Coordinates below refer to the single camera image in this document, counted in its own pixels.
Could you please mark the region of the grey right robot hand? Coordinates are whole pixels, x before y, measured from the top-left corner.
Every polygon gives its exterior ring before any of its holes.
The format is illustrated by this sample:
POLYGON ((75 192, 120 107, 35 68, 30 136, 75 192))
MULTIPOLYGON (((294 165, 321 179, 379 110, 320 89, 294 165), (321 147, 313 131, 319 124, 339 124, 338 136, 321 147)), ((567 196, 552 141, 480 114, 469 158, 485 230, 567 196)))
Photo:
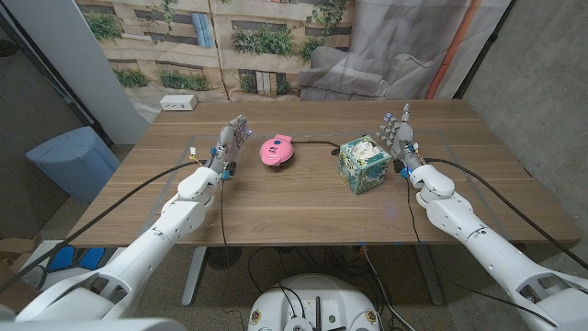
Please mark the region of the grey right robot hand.
POLYGON ((406 103, 399 120, 388 113, 384 117, 384 124, 380 125, 379 131, 376 132, 376 136, 390 149, 396 173, 410 174, 425 164, 424 159, 418 154, 418 144, 413 138, 413 128, 409 123, 410 109, 410 104, 406 103))

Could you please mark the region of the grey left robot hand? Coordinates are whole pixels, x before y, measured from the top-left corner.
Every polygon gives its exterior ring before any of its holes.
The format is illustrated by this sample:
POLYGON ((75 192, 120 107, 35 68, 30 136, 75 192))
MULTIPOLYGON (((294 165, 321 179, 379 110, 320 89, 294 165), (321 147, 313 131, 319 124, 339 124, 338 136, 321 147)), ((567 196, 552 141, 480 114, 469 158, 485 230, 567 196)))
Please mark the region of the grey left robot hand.
POLYGON ((207 167, 217 172, 223 179, 233 175, 236 159, 251 133, 244 115, 231 120, 221 129, 216 145, 211 149, 211 158, 207 167))

